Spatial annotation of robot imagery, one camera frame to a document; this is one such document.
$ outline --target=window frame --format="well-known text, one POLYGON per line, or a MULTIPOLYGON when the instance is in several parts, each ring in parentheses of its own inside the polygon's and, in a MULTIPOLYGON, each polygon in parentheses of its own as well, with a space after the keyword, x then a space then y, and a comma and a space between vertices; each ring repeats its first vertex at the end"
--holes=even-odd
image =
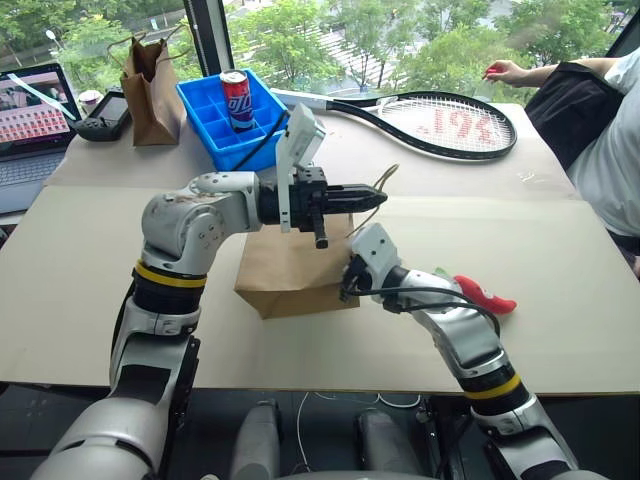
POLYGON ((202 75, 234 68, 222 0, 184 0, 202 75))
POLYGON ((640 47, 640 9, 629 20, 607 52, 607 57, 623 57, 640 47))

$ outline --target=white shirt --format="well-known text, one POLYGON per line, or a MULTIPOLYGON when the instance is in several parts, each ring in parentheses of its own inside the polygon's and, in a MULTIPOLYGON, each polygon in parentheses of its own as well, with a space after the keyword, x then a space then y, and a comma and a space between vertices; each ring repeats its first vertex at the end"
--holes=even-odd
POLYGON ((605 80, 625 97, 567 174, 609 230, 640 237, 640 48, 620 58, 605 80))

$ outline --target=window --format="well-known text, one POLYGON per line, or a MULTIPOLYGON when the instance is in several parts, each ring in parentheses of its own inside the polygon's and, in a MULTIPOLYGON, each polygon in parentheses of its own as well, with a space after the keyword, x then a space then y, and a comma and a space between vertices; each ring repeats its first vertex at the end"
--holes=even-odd
MULTIPOLYGON (((11 0, 0 2, 0 70, 59 62, 76 96, 120 84, 121 68, 107 46, 147 31, 157 41, 180 24, 169 52, 180 79, 200 77, 183 0, 11 0)), ((127 43, 114 47, 122 61, 127 43)))
MULTIPOLYGON (((332 96, 472 95, 492 60, 531 67, 604 56, 636 0, 225 1, 236 67, 272 87, 332 96)), ((529 89, 497 87, 525 103, 529 89)))

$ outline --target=black bag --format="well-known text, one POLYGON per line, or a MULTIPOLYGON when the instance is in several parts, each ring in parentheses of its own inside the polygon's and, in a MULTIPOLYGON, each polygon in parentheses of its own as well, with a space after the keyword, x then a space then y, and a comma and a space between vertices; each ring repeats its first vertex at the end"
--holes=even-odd
POLYGON ((613 120, 623 98, 590 68, 563 62, 525 111, 566 171, 613 120))

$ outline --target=person's arm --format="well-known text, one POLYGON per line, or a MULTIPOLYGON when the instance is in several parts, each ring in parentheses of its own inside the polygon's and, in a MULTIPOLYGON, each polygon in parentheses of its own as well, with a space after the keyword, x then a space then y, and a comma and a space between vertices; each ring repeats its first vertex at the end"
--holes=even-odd
MULTIPOLYGON (((617 61, 617 58, 583 58, 573 60, 574 63, 584 65, 602 76, 604 76, 617 61)), ((484 78, 494 82, 500 80, 514 87, 541 87, 557 66, 558 65, 547 65, 544 67, 525 69, 511 60, 497 60, 487 68, 484 78)))

